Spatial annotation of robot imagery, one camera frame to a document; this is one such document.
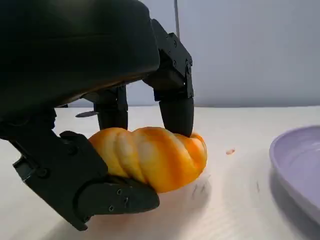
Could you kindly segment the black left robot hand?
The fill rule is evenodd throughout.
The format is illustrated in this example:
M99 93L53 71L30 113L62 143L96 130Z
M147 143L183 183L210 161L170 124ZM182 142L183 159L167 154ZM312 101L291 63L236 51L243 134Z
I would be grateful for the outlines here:
M23 182L79 231L95 215L159 206L156 192L111 176L89 140L56 135L55 108L84 98L99 127L128 127L126 85L153 88L164 127L190 136L192 57L138 0L3 0L0 3L0 137L21 154Z

